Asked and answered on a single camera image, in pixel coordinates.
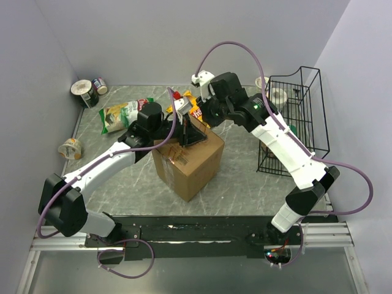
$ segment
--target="marble surface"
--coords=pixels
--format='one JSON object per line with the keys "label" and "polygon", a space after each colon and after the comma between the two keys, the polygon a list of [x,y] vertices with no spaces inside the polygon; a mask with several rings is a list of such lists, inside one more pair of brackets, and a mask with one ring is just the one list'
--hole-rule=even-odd
{"label": "marble surface", "polygon": [[[83,157],[69,161],[66,173],[72,172],[106,151],[124,132],[101,135],[98,111],[103,107],[130,100],[153,97],[165,110],[170,105],[166,86],[112,86],[99,103],[84,111],[76,138],[83,144]],[[256,87],[245,87],[248,95]],[[174,86],[184,92],[192,86]],[[89,198],[87,208],[112,215],[274,215],[295,184],[289,177],[256,172],[258,140],[244,128],[225,121],[213,129],[225,148],[217,175],[190,201],[179,198],[156,174],[153,157],[145,156],[103,183]],[[315,207],[325,209],[322,199]]]}

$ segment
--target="snack bag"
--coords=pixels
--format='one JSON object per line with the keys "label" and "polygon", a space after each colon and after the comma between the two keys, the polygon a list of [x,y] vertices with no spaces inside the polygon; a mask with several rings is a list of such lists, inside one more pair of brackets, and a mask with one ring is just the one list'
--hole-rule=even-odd
{"label": "snack bag", "polygon": [[[189,90],[184,92],[183,97],[188,97],[189,101],[193,105],[192,109],[189,111],[189,114],[192,115],[194,118],[197,118],[203,124],[206,124],[207,127],[210,129],[210,126],[207,123],[203,122],[202,111],[199,108],[199,106],[197,106],[196,97],[193,96]],[[168,112],[168,113],[173,112],[172,106],[169,106],[168,108],[166,108],[166,112]]]}
{"label": "snack bag", "polygon": [[99,115],[104,125],[102,134],[128,128],[137,119],[142,106],[153,101],[153,98],[139,99],[101,109]]}

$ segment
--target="cardboard box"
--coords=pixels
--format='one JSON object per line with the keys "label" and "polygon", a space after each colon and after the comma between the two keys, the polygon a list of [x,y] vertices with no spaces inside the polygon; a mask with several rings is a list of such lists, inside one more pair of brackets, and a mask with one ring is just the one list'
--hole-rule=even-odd
{"label": "cardboard box", "polygon": [[167,143],[153,150],[158,176],[187,202],[215,176],[225,146],[202,122],[190,119],[207,135],[205,141],[183,148],[178,143]]}

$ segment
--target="tin can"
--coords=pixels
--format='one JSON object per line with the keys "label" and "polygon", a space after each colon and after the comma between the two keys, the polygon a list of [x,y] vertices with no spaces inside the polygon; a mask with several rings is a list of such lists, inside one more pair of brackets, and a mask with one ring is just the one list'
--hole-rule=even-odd
{"label": "tin can", "polygon": [[70,138],[58,148],[58,151],[66,159],[80,159],[81,143],[77,139]]}
{"label": "tin can", "polygon": [[85,108],[91,108],[98,103],[97,91],[89,80],[80,80],[71,87],[71,93],[78,97],[79,103]]}
{"label": "tin can", "polygon": [[92,80],[92,86],[99,95],[104,95],[108,91],[108,87],[102,78],[95,78]]}

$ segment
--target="wire rack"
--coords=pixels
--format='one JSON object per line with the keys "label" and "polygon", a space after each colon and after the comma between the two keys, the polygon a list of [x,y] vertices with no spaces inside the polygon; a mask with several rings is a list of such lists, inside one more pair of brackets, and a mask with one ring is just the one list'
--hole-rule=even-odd
{"label": "wire rack", "polygon": [[[301,66],[291,75],[270,76],[266,95],[287,94],[279,109],[286,124],[311,152],[324,158],[330,152],[320,69]],[[262,142],[258,146],[258,172],[290,176],[281,162]]]}

